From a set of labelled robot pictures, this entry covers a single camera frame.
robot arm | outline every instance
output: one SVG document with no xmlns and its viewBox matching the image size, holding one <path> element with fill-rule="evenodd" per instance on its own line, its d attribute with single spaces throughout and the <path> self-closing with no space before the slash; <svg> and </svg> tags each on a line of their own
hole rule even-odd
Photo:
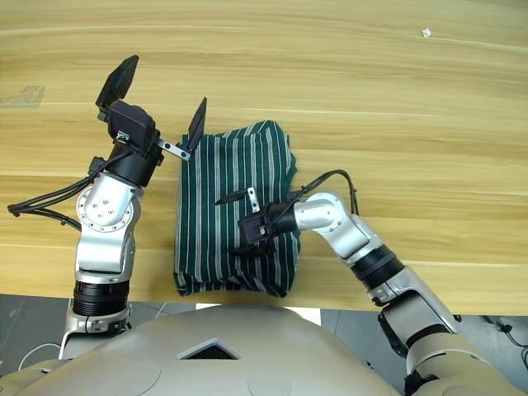
<svg viewBox="0 0 528 396">
<path fill-rule="evenodd" d="M 121 100 L 138 59 L 136 55 L 126 59 L 111 73 L 96 101 L 100 110 L 97 118 L 108 124 L 115 146 L 107 166 L 102 166 L 102 158 L 94 158 L 91 170 L 104 168 L 106 172 L 98 173 L 93 186 L 82 191 L 77 200 L 81 238 L 61 359 L 77 357 L 130 327 L 127 299 L 143 187 L 161 164 L 162 150 L 188 161 L 204 133 L 205 98 L 193 117 L 185 145 L 161 139 L 146 111 Z"/>
<path fill-rule="evenodd" d="M 294 205 L 270 204 L 239 226 L 247 243 L 295 230 L 321 235 L 383 307 L 379 324 L 406 357 L 407 394 L 523 394 L 458 334 L 449 309 L 361 217 L 350 214 L 340 196 L 320 192 Z"/>
</svg>

metal bracket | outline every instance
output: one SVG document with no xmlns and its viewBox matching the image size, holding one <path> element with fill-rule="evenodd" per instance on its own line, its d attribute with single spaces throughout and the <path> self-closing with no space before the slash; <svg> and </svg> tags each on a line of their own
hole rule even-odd
<svg viewBox="0 0 528 396">
<path fill-rule="evenodd" d="M 181 149 L 178 144 L 172 144 L 167 142 L 166 140 L 159 139 L 158 146 L 164 149 L 165 151 L 168 151 L 170 154 L 183 159 L 184 161 L 189 161 L 189 159 L 191 158 L 191 154 Z"/>
</svg>

white cable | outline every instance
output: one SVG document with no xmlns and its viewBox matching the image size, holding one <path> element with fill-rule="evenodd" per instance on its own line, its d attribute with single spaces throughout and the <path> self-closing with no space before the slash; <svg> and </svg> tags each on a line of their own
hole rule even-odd
<svg viewBox="0 0 528 396">
<path fill-rule="evenodd" d="M 18 365 L 18 371 L 22 370 L 22 365 L 24 365 L 24 362 L 29 357 L 29 355 L 31 355 L 33 352 L 38 351 L 39 349 L 43 347 L 56 347 L 60 350 L 60 345 L 55 344 L 54 342 L 45 342 L 44 344 L 40 344 L 39 346 L 34 347 L 31 351 L 27 352 L 24 357 L 22 357 L 22 360 L 20 361 L 20 365 Z"/>
<path fill-rule="evenodd" d="M 156 313 L 156 317 L 154 319 L 159 318 L 159 315 L 162 314 L 163 309 L 167 306 L 167 303 L 163 303 L 162 308 L 159 309 L 158 313 Z"/>
</svg>

striped towel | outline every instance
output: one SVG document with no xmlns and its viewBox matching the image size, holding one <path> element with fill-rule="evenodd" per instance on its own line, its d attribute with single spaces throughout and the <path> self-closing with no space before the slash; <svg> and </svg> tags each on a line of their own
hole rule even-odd
<svg viewBox="0 0 528 396">
<path fill-rule="evenodd" d="M 188 136 L 183 136 L 183 143 Z M 181 295 L 206 290 L 260 290 L 284 297 L 300 250 L 299 232 L 275 238 L 267 257 L 237 257 L 238 220 L 249 199 L 215 205 L 228 193 L 255 187 L 259 204 L 284 200 L 297 168 L 290 137 L 275 121 L 226 134 L 204 135 L 193 158 L 181 162 L 174 279 Z"/>
</svg>

wire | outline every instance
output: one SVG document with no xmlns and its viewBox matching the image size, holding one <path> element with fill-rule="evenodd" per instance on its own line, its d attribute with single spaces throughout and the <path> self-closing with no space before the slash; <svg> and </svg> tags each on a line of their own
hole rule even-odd
<svg viewBox="0 0 528 396">
<path fill-rule="evenodd" d="M 90 183 L 92 183 L 95 180 L 97 175 L 101 173 L 102 171 L 104 171 L 106 167 L 108 167 L 112 163 L 115 163 L 127 157 L 130 154 L 131 152 L 125 152 L 120 155 L 117 155 L 114 158 L 103 162 L 93 172 L 91 172 L 87 177 L 84 177 L 83 179 L 76 181 L 74 184 L 61 188 L 60 190 L 57 190 L 57 191 L 49 192 L 48 194 L 44 194 L 42 196 L 31 198 L 30 200 L 25 200 L 18 204 L 9 205 L 7 207 L 7 210 L 9 210 L 9 212 L 15 215 L 16 217 L 20 216 L 21 213 L 48 217 L 50 219 L 55 219 L 55 220 L 60 221 L 62 225 L 67 224 L 70 227 L 73 227 L 76 230 L 81 231 L 81 224 L 77 220 L 72 219 L 59 212 L 55 212 L 54 210 L 46 209 L 46 207 L 58 204 L 59 202 L 62 202 L 63 200 L 67 200 L 68 198 L 77 195 L 79 192 L 84 190 L 88 185 L 90 185 Z"/>
<path fill-rule="evenodd" d="M 347 171 L 343 171 L 342 169 L 334 169 L 333 171 L 328 171 L 323 173 L 321 176 L 313 179 L 307 186 L 302 186 L 299 191 L 295 192 L 294 197 L 290 200 L 288 205 L 284 208 L 284 210 L 277 216 L 272 222 L 272 225 L 276 224 L 282 216 L 284 216 L 288 210 L 292 208 L 293 205 L 295 205 L 295 202 L 299 200 L 299 198 L 305 194 L 308 194 L 309 192 L 315 190 L 317 187 L 322 185 L 328 178 L 332 177 L 333 175 L 341 175 L 346 178 L 346 181 L 348 183 L 348 192 L 350 194 L 350 207 L 351 212 L 354 215 L 359 215 L 360 210 L 357 204 L 357 198 L 356 198 L 356 188 L 354 187 L 354 183 L 352 182 L 352 179 L 350 178 L 350 175 Z"/>
<path fill-rule="evenodd" d="M 156 313 L 156 316 L 154 317 L 154 319 L 159 318 L 159 315 L 162 314 L 162 311 L 163 311 L 163 309 L 164 309 L 166 306 L 167 306 L 167 303 L 163 303 L 163 304 L 162 304 L 162 307 L 159 309 L 158 313 Z"/>
<path fill-rule="evenodd" d="M 522 348 L 522 351 L 521 351 L 522 364 L 525 365 L 525 368 L 528 370 L 528 344 L 521 344 L 511 335 L 511 332 L 513 330 L 513 326 L 511 324 L 505 325 L 500 320 L 496 324 L 498 326 L 499 331 L 506 334 L 506 337 L 508 337 L 508 339 L 511 341 L 513 345 L 515 345 L 516 347 Z"/>
<path fill-rule="evenodd" d="M 20 361 L 20 364 L 18 365 L 18 371 L 22 370 L 22 366 L 24 365 L 24 362 L 33 352 L 38 351 L 39 349 L 44 348 L 44 347 L 57 347 L 60 350 L 60 345 L 55 344 L 54 342 L 45 342 L 44 344 L 40 344 L 39 346 L 36 346 L 35 348 L 33 348 L 31 351 L 27 352 L 24 355 L 24 357 L 22 357 L 22 360 Z"/>
</svg>

